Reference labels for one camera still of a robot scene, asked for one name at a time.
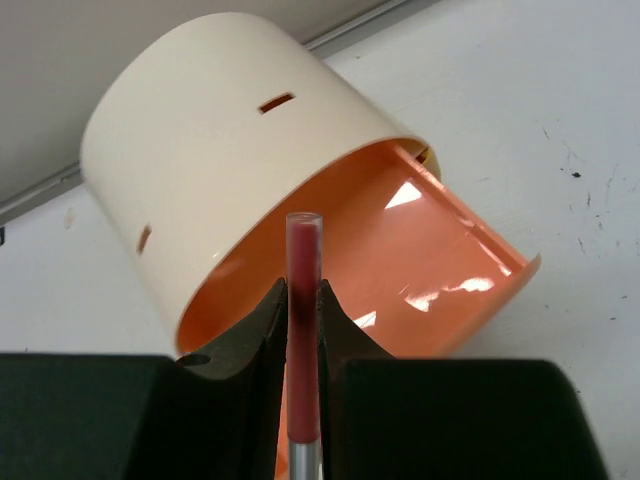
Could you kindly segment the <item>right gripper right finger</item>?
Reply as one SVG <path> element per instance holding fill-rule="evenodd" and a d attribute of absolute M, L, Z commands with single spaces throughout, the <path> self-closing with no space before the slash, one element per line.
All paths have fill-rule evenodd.
<path fill-rule="evenodd" d="M 538 359 L 399 359 L 318 293 L 328 479 L 604 479 L 573 385 Z"/>

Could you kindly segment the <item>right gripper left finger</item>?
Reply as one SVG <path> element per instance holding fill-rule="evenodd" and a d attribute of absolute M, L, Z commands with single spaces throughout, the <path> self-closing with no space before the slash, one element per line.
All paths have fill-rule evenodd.
<path fill-rule="evenodd" d="M 287 287 L 179 359 L 5 353 L 5 479 L 271 479 Z"/>

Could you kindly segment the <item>orange top drawer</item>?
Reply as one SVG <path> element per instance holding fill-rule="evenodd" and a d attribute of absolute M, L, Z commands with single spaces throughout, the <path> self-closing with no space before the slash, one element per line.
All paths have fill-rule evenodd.
<path fill-rule="evenodd" d="M 212 271 L 176 334 L 193 351 L 285 273 L 285 219 L 323 218 L 323 275 L 353 322 L 397 357 L 465 342 L 535 275 L 526 258 L 396 141 L 353 152 L 266 215 Z"/>

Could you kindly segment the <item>red lip gloss tube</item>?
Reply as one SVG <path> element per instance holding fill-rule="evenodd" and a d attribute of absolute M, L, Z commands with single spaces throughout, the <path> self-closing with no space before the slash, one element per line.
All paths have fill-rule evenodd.
<path fill-rule="evenodd" d="M 316 303 L 322 275 L 322 217 L 286 218 L 288 334 L 286 356 L 289 477 L 320 473 L 320 413 Z"/>

